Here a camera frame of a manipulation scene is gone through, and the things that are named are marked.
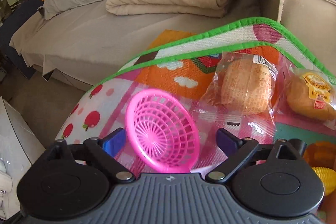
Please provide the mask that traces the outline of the white cabinet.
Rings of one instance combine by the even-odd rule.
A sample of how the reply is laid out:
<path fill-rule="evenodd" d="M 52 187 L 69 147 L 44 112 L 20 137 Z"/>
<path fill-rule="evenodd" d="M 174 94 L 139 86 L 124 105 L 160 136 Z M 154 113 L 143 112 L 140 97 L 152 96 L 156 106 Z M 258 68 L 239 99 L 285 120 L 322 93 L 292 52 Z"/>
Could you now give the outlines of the white cabinet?
<path fill-rule="evenodd" d="M 21 114 L 1 98 L 1 221 L 20 210 L 18 182 L 44 151 Z"/>

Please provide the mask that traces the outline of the colourful play mat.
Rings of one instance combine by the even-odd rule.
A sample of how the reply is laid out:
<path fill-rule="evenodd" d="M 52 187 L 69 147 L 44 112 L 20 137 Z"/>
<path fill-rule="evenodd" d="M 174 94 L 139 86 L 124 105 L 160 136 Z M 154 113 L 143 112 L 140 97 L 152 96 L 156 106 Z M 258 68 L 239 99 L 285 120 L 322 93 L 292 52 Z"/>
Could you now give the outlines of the colourful play mat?
<path fill-rule="evenodd" d="M 165 31 L 158 45 L 133 58 L 116 74 L 87 91 L 62 126 L 59 135 L 69 143 L 86 137 L 105 137 L 123 126 L 127 105 L 138 92 L 155 88 L 170 93 L 193 118 L 224 52 L 259 55 L 278 70 L 272 98 L 274 123 L 284 123 L 282 136 L 297 130 L 335 131 L 312 122 L 299 124 L 278 115 L 279 97 L 285 77 L 294 68 L 320 71 L 334 77 L 324 65 L 281 24 L 266 18 L 248 18 L 191 36 L 185 32 Z M 195 168 L 218 164 L 226 155 L 215 145 L 215 125 L 197 125 L 200 153 Z M 112 199 L 80 223 L 280 223 L 278 217 L 263 217 L 234 203 L 220 185 L 209 184 L 197 174 L 153 176 L 130 143 L 117 154 L 117 160 L 140 180 L 118 187 Z"/>

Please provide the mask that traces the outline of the yellow corn toy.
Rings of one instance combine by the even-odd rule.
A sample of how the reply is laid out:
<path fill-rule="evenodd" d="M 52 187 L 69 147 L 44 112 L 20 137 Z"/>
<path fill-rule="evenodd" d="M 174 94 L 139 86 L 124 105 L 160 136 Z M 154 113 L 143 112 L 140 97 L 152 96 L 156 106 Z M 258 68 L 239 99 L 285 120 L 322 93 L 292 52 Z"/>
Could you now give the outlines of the yellow corn toy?
<path fill-rule="evenodd" d="M 303 158 L 323 182 L 325 196 L 335 191 L 335 144 L 318 141 L 307 146 Z"/>

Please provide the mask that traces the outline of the packaged round bread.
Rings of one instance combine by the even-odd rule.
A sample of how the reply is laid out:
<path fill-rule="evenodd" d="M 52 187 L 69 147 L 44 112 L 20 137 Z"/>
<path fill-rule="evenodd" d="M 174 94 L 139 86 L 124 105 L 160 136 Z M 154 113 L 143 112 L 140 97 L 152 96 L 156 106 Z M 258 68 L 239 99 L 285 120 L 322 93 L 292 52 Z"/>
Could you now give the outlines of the packaged round bread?
<path fill-rule="evenodd" d="M 264 57 L 224 52 L 193 118 L 224 128 L 236 137 L 272 143 L 276 133 L 272 98 L 278 70 Z"/>

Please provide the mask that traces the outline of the packaged bun yellow label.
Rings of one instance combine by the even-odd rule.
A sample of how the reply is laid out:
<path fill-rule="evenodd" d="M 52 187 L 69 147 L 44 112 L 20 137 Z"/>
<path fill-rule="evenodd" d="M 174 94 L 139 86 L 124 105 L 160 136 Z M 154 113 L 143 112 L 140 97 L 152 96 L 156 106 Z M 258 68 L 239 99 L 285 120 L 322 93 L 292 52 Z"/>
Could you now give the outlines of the packaged bun yellow label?
<path fill-rule="evenodd" d="M 285 77 L 278 115 L 299 124 L 312 122 L 335 131 L 335 77 L 320 71 L 294 68 Z"/>

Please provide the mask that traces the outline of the pink plastic strainer scoop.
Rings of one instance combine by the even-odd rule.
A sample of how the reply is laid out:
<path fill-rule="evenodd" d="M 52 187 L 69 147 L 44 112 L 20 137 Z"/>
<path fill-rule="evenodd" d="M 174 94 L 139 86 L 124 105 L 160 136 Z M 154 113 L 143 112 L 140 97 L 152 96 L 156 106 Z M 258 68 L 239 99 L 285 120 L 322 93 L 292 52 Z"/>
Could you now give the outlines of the pink plastic strainer scoop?
<path fill-rule="evenodd" d="M 167 92 L 145 89 L 132 96 L 125 129 L 135 153 L 159 173 L 189 173 L 198 161 L 198 128 L 189 111 Z"/>

